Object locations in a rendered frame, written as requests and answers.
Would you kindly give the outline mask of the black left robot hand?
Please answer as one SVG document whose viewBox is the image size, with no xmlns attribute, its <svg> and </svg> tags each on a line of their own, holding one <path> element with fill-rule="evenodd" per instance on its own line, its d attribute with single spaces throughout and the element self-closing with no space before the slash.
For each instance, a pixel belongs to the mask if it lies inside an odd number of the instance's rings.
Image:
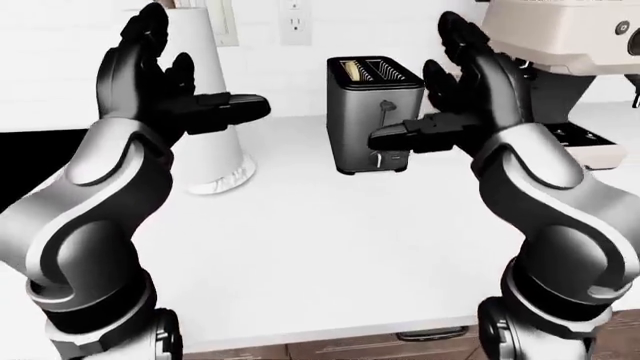
<svg viewBox="0 0 640 360">
<path fill-rule="evenodd" d="M 168 23 L 167 12 L 156 2 L 128 20 L 98 71 L 100 118 L 141 122 L 172 147 L 185 134 L 224 131 L 271 113 L 269 101 L 255 94 L 227 92 L 230 99 L 224 104 L 197 104 L 191 57 L 180 53 L 169 68 L 158 65 L 168 43 Z"/>
</svg>

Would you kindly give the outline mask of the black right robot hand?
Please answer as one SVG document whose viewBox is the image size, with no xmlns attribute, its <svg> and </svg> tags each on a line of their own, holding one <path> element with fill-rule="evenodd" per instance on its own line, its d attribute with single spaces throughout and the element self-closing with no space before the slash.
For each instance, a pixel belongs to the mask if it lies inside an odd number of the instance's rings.
<svg viewBox="0 0 640 360">
<path fill-rule="evenodd" d="M 475 23 L 446 11 L 438 33 L 461 76 L 427 60 L 424 83 L 439 112 L 374 131 L 368 138 L 370 149 L 427 153 L 458 147 L 473 156 L 499 131 L 533 122 L 528 80 L 509 56 L 490 47 L 489 37 Z"/>
</svg>

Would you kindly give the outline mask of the grey metal two-slot toaster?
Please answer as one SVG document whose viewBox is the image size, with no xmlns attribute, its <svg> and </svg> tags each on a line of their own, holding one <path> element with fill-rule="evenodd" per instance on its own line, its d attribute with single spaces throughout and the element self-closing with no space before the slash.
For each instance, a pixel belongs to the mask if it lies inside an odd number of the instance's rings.
<svg viewBox="0 0 640 360">
<path fill-rule="evenodd" d="M 347 75 L 344 62 L 357 62 L 360 82 Z M 344 56 L 326 60 L 326 129 L 339 173 L 394 171 L 408 166 L 409 152 L 377 151 L 368 147 L 369 135 L 419 115 L 424 82 L 408 68 L 387 56 Z M 383 112 L 382 101 L 396 110 Z"/>
</svg>

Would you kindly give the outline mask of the white paper towel roll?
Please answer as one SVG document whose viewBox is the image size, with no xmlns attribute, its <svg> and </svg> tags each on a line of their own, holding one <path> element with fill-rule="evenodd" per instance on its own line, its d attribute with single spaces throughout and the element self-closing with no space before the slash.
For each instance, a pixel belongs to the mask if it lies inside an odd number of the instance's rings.
<svg viewBox="0 0 640 360">
<path fill-rule="evenodd" d="M 161 68 L 169 68 L 180 53 L 187 53 L 195 66 L 196 103 L 211 106 L 229 101 L 208 9 L 174 8 L 167 15 L 168 43 L 158 59 Z M 232 125 L 224 131 L 186 135 L 173 151 L 176 186 L 194 195 L 231 191 L 256 171 Z"/>
</svg>

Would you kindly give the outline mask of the beige espresso machine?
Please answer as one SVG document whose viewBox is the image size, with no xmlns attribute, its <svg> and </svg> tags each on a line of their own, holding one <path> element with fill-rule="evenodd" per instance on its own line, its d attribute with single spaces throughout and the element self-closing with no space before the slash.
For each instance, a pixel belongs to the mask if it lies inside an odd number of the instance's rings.
<svg viewBox="0 0 640 360">
<path fill-rule="evenodd" d="M 569 120 L 596 77 L 622 75 L 640 108 L 640 0 L 477 0 L 481 29 L 531 83 L 534 119 L 589 170 L 618 167 L 622 146 Z"/>
</svg>

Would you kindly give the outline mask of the brown wooden drawer front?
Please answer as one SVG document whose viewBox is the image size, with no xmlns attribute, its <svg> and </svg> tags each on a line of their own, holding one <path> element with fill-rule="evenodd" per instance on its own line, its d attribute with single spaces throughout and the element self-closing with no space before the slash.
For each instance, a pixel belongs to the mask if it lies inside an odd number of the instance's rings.
<svg viewBox="0 0 640 360">
<path fill-rule="evenodd" d="M 465 335 L 426 342 L 394 334 L 192 353 L 184 360 L 489 360 L 471 326 Z M 592 360 L 640 360 L 640 310 L 617 311 L 598 336 Z"/>
</svg>

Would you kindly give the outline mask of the white wall power outlet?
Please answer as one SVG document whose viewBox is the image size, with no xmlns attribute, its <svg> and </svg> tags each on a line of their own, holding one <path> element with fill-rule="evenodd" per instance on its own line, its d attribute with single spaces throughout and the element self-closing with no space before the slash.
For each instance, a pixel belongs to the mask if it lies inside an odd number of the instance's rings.
<svg viewBox="0 0 640 360">
<path fill-rule="evenodd" d="M 312 44 L 311 0 L 279 0 L 280 43 L 283 46 Z"/>
</svg>

